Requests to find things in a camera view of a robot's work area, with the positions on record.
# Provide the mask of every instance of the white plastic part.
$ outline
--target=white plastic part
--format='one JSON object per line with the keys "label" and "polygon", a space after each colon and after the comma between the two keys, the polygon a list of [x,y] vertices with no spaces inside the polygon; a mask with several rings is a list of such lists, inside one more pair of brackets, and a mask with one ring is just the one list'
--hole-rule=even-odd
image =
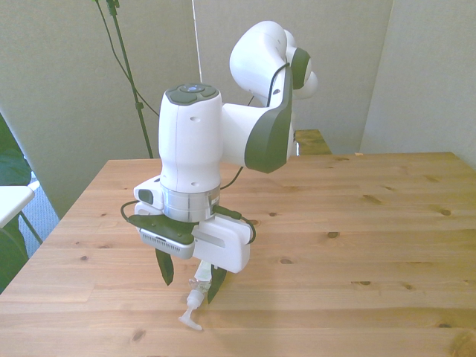
{"label": "white plastic part", "polygon": [[152,194],[153,203],[150,205],[144,202],[144,204],[152,206],[156,210],[163,210],[164,209],[164,195],[162,194],[162,186],[161,186],[160,178],[161,178],[160,175],[152,177],[148,179],[147,181],[144,181],[138,186],[134,187],[135,199],[138,199],[138,200],[141,199],[139,197],[139,192],[141,190],[148,190]]}
{"label": "white plastic part", "polygon": [[249,225],[221,214],[200,222],[192,231],[193,256],[232,273],[242,271],[250,258]]}
{"label": "white plastic part", "polygon": [[200,305],[202,305],[204,298],[205,294],[196,289],[192,290],[187,297],[188,309],[180,318],[178,318],[178,320],[192,329],[202,331],[202,327],[192,320],[191,315],[193,310],[198,309]]}
{"label": "white plastic part", "polygon": [[223,106],[223,157],[224,162],[245,166],[246,143],[251,130],[268,108],[225,104]]}
{"label": "white plastic part", "polygon": [[286,63],[286,47],[286,33],[276,22],[263,21],[250,28],[231,52],[235,82],[266,103],[271,79]]}
{"label": "white plastic part", "polygon": [[220,94],[189,106],[171,103],[164,94],[158,135],[163,187],[180,193],[203,193],[220,185]]}
{"label": "white plastic part", "polygon": [[190,280],[190,285],[193,287],[192,291],[187,297],[187,311],[178,318],[192,329],[202,331],[202,327],[195,323],[192,318],[192,311],[198,309],[205,299],[205,294],[210,288],[211,284],[211,264],[204,260],[200,262],[199,268],[195,273],[196,280]]}
{"label": "white plastic part", "polygon": [[307,99],[314,95],[318,90],[318,76],[314,72],[310,72],[309,79],[304,83],[304,87],[301,89],[295,89],[292,91],[293,98],[295,99]]}

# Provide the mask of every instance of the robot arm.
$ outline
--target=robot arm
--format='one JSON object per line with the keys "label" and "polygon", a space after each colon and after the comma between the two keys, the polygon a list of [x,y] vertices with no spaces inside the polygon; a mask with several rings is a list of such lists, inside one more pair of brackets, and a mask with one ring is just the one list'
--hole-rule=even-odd
{"label": "robot arm", "polygon": [[264,108],[225,104],[223,161],[264,173],[283,166],[294,142],[292,98],[317,89],[310,57],[290,32],[275,22],[260,22],[235,45],[230,70],[238,85]]}
{"label": "robot arm", "polygon": [[[263,107],[223,104],[220,92],[203,83],[167,90],[159,123],[161,175],[134,189],[139,203],[129,222],[166,254],[163,260],[194,256],[237,273],[249,259],[251,227],[219,206],[220,161],[264,173],[282,167],[294,141],[292,98],[313,95],[317,77],[308,53],[275,22],[242,36],[230,68]],[[162,273],[170,283],[170,271]]]}

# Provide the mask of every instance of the small plastic object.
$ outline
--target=small plastic object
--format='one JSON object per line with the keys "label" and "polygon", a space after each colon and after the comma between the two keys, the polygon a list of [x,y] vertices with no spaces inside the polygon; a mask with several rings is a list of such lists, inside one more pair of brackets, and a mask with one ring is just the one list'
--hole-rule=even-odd
{"label": "small plastic object", "polygon": [[195,323],[192,318],[192,311],[198,309],[202,305],[205,295],[207,294],[208,289],[211,285],[211,264],[205,261],[202,261],[195,273],[195,279],[189,280],[190,287],[192,291],[187,297],[187,311],[178,318],[179,321],[183,322],[192,329],[202,331],[202,327]]}

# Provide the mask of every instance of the black tripod pole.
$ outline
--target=black tripod pole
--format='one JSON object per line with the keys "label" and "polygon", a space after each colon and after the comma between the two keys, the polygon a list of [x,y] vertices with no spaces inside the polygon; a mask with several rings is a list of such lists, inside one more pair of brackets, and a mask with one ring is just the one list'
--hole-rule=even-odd
{"label": "black tripod pole", "polygon": [[132,93],[134,94],[135,108],[137,109],[137,113],[139,114],[139,121],[141,122],[142,132],[144,134],[144,140],[146,141],[146,145],[147,145],[147,151],[149,152],[149,157],[154,158],[154,156],[152,154],[152,149],[150,147],[149,136],[147,134],[146,124],[144,122],[144,116],[142,115],[142,109],[144,108],[144,105],[138,99],[137,89],[135,89],[134,80],[132,79],[131,68],[129,66],[129,61],[127,60],[126,48],[124,47],[124,42],[123,42],[122,36],[120,34],[118,18],[117,18],[118,12],[116,11],[116,7],[119,7],[119,1],[118,0],[106,0],[106,1],[107,1],[107,7],[109,9],[109,13],[111,14],[112,18],[114,19],[114,25],[116,27],[116,31],[118,32],[120,49],[122,50],[122,55],[124,57],[124,62],[126,64],[127,75],[129,77],[129,82],[131,84]]}

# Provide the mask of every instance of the button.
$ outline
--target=button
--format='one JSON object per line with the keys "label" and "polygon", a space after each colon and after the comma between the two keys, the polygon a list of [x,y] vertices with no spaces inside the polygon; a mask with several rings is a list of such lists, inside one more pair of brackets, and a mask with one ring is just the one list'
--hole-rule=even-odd
{"label": "button", "polygon": [[170,93],[170,99],[178,104],[191,104],[197,100],[194,93],[184,93],[182,91],[173,91]]}
{"label": "button", "polygon": [[215,95],[216,89],[214,87],[208,87],[202,92],[202,96],[205,98],[211,97],[212,95]]}
{"label": "button", "polygon": [[139,190],[139,199],[150,205],[154,203],[154,195],[150,190]]}
{"label": "button", "polygon": [[204,90],[205,90],[205,87],[199,84],[186,84],[180,87],[180,91],[186,92],[186,93],[200,93],[201,91],[204,91]]}

